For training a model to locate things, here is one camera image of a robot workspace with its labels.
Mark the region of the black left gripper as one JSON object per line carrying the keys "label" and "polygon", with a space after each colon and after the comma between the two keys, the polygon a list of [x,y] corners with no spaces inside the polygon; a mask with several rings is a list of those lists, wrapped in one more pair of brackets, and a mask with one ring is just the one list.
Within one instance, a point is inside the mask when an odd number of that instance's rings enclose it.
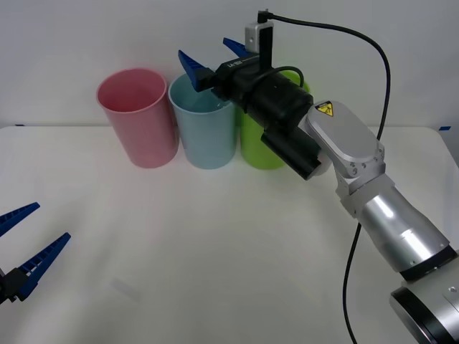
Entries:
{"label": "black left gripper", "polygon": [[[34,202],[1,215],[0,237],[39,207],[40,205]],[[14,302],[17,299],[20,301],[27,299],[70,238],[69,233],[64,233],[45,249],[7,274],[0,269],[0,304],[6,300]]]}

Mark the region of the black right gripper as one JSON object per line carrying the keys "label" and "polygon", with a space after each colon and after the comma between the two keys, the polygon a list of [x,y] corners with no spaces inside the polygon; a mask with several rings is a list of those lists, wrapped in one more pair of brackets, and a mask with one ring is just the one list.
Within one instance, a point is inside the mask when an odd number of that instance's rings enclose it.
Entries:
{"label": "black right gripper", "polygon": [[181,50],[178,51],[179,61],[196,92],[211,89],[220,100],[231,101],[240,108],[247,108],[255,86],[273,67],[262,68],[259,55],[248,55],[245,45],[235,40],[225,37],[223,45],[238,58],[223,62],[215,72]]}

